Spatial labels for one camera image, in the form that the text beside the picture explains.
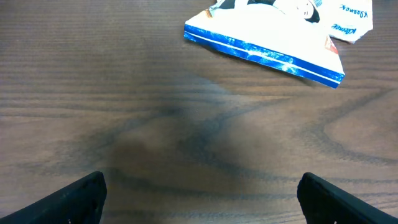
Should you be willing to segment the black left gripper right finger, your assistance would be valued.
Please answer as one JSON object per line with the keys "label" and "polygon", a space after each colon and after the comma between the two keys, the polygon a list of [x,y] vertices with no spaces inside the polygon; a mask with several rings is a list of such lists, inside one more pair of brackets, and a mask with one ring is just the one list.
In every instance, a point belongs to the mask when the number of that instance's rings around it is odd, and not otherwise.
{"label": "black left gripper right finger", "polygon": [[310,172],[302,176],[297,198],[307,224],[397,224],[396,217]]}

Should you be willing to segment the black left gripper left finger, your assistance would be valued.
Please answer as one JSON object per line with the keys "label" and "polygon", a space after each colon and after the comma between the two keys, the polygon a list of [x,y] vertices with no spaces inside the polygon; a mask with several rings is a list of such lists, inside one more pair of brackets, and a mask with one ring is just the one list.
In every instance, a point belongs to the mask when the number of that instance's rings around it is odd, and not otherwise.
{"label": "black left gripper left finger", "polygon": [[104,175],[93,172],[1,218],[1,224],[99,224],[107,196]]}

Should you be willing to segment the yellow snack bag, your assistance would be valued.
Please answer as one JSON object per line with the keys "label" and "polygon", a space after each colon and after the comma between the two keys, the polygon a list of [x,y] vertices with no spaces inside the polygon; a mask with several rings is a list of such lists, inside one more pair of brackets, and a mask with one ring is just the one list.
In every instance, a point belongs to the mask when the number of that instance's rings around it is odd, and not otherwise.
{"label": "yellow snack bag", "polygon": [[184,37],[337,88],[345,73],[311,0],[221,0],[185,22]]}

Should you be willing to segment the small orange candy box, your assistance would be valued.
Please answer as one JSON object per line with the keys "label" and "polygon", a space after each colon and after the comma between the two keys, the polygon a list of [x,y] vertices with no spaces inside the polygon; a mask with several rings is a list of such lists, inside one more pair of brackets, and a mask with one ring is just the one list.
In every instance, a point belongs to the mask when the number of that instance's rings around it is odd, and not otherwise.
{"label": "small orange candy box", "polygon": [[372,0],[314,0],[320,24],[331,37],[355,43],[373,30]]}

